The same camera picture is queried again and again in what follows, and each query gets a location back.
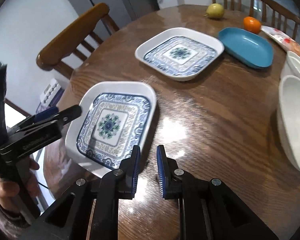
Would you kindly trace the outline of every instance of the metal rivet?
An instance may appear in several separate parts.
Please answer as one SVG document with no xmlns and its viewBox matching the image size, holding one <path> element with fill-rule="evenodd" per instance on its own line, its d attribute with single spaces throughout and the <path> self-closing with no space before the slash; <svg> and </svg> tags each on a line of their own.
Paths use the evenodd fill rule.
<svg viewBox="0 0 300 240">
<path fill-rule="evenodd" d="M 220 179 L 213 179 L 211 182 L 215 186 L 219 186 L 221 184 L 221 180 Z"/>
<path fill-rule="evenodd" d="M 77 181 L 75 182 L 78 186 L 82 186 L 86 183 L 85 179 L 77 179 Z"/>
<path fill-rule="evenodd" d="M 182 175 L 182 174 L 184 174 L 185 172 L 182 170 L 182 169 L 176 169 L 176 170 L 174 170 L 174 174 L 176 174 L 176 175 L 178 175 L 178 176 L 180 176 L 180 175 Z"/>
<path fill-rule="evenodd" d="M 116 175 L 116 176 L 119 176 L 122 173 L 123 173 L 123 170 L 121 170 L 121 169 L 116 169 L 116 170 L 113 171 L 113 174 Z"/>
</svg>

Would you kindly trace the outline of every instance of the orange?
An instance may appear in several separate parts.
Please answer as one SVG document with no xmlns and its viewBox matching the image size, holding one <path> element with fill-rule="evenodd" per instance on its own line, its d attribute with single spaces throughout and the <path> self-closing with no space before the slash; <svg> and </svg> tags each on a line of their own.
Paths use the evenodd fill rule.
<svg viewBox="0 0 300 240">
<path fill-rule="evenodd" d="M 243 19 L 244 29 L 246 31 L 258 34 L 261 31 L 261 23 L 253 17 L 245 17 Z"/>
</svg>

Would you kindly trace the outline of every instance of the square pattern on plate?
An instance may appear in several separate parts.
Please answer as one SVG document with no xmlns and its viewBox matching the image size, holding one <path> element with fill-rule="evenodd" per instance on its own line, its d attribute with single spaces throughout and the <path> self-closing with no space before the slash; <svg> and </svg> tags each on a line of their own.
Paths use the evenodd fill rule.
<svg viewBox="0 0 300 240">
<path fill-rule="evenodd" d="M 215 49 L 178 36 L 146 53 L 144 60 L 167 74 L 183 77 L 200 72 L 216 56 Z"/>
<path fill-rule="evenodd" d="M 143 96 L 102 93 L 96 97 L 77 138 L 77 149 L 109 169 L 131 156 L 142 137 L 150 102 Z"/>
</svg>

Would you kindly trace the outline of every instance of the round dining table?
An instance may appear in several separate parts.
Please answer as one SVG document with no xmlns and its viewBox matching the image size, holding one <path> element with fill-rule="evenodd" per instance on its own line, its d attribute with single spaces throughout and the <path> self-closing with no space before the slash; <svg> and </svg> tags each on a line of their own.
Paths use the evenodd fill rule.
<svg viewBox="0 0 300 240">
<path fill-rule="evenodd" d="M 180 238 L 178 203 L 162 199 L 159 189 L 159 144 L 179 168 L 199 179 L 221 179 L 279 239 L 289 239 L 300 226 L 300 172 L 282 149 L 276 123 L 285 51 L 261 32 L 273 47 L 270 67 L 252 69 L 224 52 L 187 82 L 172 80 L 134 56 L 139 45 L 170 28 L 213 37 L 226 27 L 243 28 L 242 12 L 225 10 L 222 19 L 213 20 L 205 17 L 206 8 L 170 7 L 131 22 L 74 70 L 59 102 L 61 110 L 79 104 L 102 81 L 140 81 L 156 93 L 137 193 L 133 200 L 119 200 L 120 240 Z"/>
</svg>

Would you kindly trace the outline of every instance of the white square plate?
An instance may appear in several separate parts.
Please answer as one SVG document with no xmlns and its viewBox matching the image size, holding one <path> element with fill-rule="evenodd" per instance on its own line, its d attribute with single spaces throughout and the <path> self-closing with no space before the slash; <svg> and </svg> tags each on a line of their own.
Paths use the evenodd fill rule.
<svg viewBox="0 0 300 240">
<path fill-rule="evenodd" d="M 197 76 L 224 50 L 214 37 L 187 28 L 166 30 L 145 43 L 135 57 L 160 73 L 187 81 Z"/>
<path fill-rule="evenodd" d="M 142 151 L 156 96 L 141 82 L 101 82 L 88 90 L 80 106 L 82 115 L 66 135 L 67 154 L 102 177 L 129 158 L 134 145 Z"/>
</svg>

